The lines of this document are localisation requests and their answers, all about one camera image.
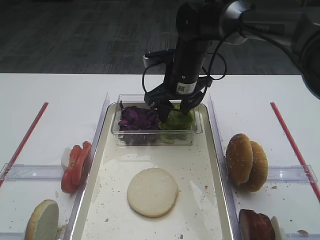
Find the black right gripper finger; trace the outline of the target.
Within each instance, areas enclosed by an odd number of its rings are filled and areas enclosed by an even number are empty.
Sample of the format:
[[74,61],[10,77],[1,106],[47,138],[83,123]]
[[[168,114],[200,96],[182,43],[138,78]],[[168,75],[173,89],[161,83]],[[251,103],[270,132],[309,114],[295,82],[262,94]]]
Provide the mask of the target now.
[[182,114],[187,115],[192,108],[193,108],[193,101],[192,100],[190,100],[190,99],[182,99],[181,100],[179,111]]
[[169,100],[160,101],[157,104],[158,118],[162,123],[168,120],[170,112],[174,109],[174,105]]

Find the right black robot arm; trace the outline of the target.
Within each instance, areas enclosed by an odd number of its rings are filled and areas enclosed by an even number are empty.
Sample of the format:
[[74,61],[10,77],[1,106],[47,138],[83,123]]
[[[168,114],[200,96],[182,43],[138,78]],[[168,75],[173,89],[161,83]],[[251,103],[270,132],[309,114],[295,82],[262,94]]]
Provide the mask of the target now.
[[147,53],[146,69],[165,64],[163,83],[144,93],[147,105],[155,105],[161,121],[174,110],[187,114],[203,100],[213,82],[204,59],[213,41],[240,45],[260,39],[282,50],[300,71],[305,85],[320,95],[320,21],[305,12],[258,10],[240,0],[187,2],[176,15],[178,39],[175,49]]

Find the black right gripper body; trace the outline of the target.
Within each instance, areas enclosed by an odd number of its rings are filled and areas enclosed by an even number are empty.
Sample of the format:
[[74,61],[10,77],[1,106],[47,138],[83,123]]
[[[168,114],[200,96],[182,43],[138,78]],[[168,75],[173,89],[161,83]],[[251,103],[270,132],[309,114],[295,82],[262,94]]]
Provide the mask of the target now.
[[150,106],[164,100],[192,100],[192,109],[200,104],[208,84],[207,79],[199,80],[204,58],[211,42],[209,40],[179,39],[172,62],[165,65],[163,83],[144,95],[145,103]]

